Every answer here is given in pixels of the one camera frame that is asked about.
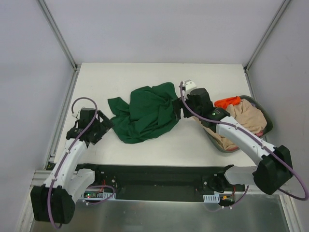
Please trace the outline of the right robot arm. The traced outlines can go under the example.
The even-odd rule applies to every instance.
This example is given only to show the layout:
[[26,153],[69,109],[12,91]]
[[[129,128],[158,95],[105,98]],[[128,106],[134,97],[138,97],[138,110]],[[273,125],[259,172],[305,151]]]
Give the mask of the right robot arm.
[[229,139],[254,162],[254,166],[225,166],[217,174],[217,185],[221,190],[227,191],[234,185],[254,185],[271,195],[294,176],[288,148],[265,142],[238,123],[229,112],[214,107],[206,89],[182,85],[179,88],[181,96],[173,101],[177,119],[195,117],[203,128]]

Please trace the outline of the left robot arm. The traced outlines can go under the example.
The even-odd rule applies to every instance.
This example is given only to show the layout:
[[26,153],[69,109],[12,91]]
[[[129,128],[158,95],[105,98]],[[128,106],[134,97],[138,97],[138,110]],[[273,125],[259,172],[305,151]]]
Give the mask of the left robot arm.
[[90,144],[99,142],[113,123],[100,110],[83,108],[74,126],[66,134],[63,153],[41,186],[30,193],[36,221],[68,224],[75,204],[88,186],[97,188],[102,176],[91,169],[76,170]]

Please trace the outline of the green t shirt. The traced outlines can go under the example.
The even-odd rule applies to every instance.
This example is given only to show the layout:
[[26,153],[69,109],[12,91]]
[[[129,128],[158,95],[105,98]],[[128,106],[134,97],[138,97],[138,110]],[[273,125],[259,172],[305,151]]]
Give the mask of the green t shirt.
[[179,121],[172,104],[176,99],[171,82],[132,91],[130,103],[121,97],[108,99],[115,134],[125,144],[136,144],[171,131]]

